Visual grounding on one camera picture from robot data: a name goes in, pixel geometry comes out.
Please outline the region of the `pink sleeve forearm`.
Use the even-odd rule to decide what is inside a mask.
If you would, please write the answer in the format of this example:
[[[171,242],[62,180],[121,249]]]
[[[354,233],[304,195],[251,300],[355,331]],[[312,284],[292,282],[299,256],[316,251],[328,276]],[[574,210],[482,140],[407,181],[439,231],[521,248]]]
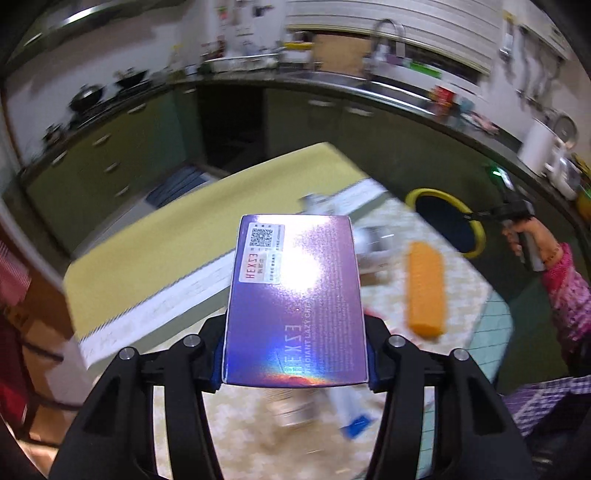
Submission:
[[[576,270],[570,246],[560,243],[561,259],[542,275],[562,356],[567,359],[590,336],[590,286]]]

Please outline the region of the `person right hand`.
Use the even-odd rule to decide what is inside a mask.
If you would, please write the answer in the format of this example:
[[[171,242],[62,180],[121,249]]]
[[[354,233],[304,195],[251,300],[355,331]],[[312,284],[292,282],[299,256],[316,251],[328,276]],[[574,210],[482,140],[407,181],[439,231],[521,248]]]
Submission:
[[[518,234],[525,233],[531,236],[535,249],[547,269],[557,264],[564,255],[562,245],[557,241],[550,230],[537,218],[512,223],[502,231],[513,252],[520,256],[522,247],[519,243]]]

